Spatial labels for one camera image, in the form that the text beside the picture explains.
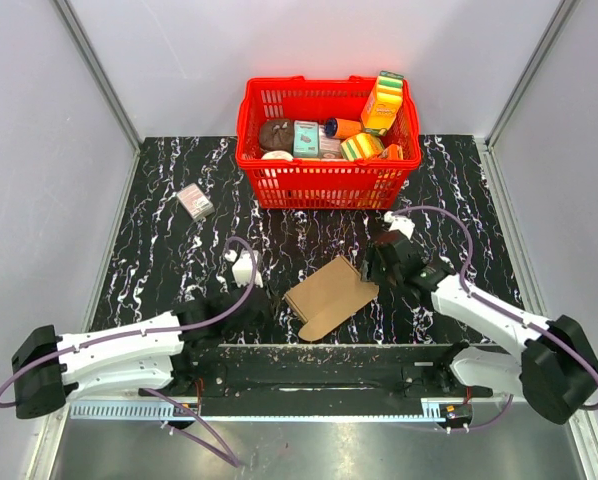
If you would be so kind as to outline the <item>brown cardboard box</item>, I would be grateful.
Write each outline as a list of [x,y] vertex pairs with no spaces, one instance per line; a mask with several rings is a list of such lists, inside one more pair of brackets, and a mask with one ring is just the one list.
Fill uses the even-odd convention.
[[378,296],[379,287],[338,256],[292,287],[284,299],[303,323],[301,340],[322,340]]

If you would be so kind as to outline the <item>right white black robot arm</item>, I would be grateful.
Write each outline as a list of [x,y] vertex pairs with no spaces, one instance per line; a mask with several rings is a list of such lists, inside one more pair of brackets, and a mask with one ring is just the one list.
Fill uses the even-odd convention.
[[442,260],[424,260],[397,230],[370,242],[361,278],[453,318],[500,347],[491,352],[467,343],[453,346],[433,373],[444,395],[488,388],[522,398],[545,420],[563,425],[598,392],[598,358],[575,319],[547,319],[515,308],[463,280]]

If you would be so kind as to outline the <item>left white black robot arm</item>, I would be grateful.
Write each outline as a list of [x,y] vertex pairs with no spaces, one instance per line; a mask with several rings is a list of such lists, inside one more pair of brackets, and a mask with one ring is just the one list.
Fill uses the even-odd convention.
[[85,334],[34,329],[11,359],[15,415],[49,415],[67,402],[96,394],[168,389],[190,392],[193,353],[252,333],[272,318],[267,288],[237,287],[192,300],[137,324]]

